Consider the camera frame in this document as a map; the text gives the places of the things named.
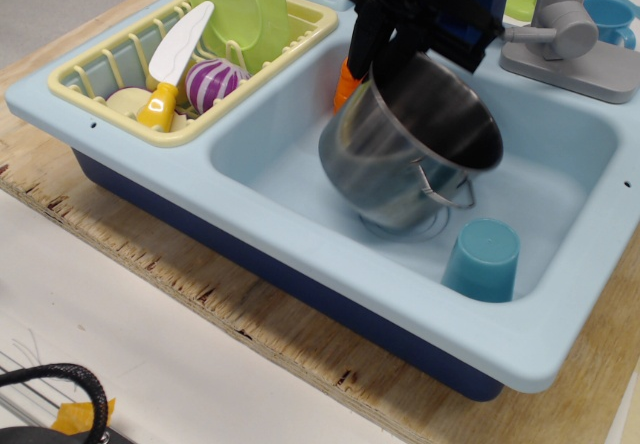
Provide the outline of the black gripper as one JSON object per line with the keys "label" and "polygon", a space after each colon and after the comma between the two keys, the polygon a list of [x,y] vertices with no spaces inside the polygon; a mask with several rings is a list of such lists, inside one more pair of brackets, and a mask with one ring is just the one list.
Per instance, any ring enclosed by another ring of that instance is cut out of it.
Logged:
{"label": "black gripper", "polygon": [[377,57],[377,87],[400,88],[411,77],[411,63],[419,52],[433,50],[459,67],[474,72],[485,49],[503,33],[488,15],[488,28],[471,43],[463,0],[350,0],[355,5],[347,67],[362,79]]}

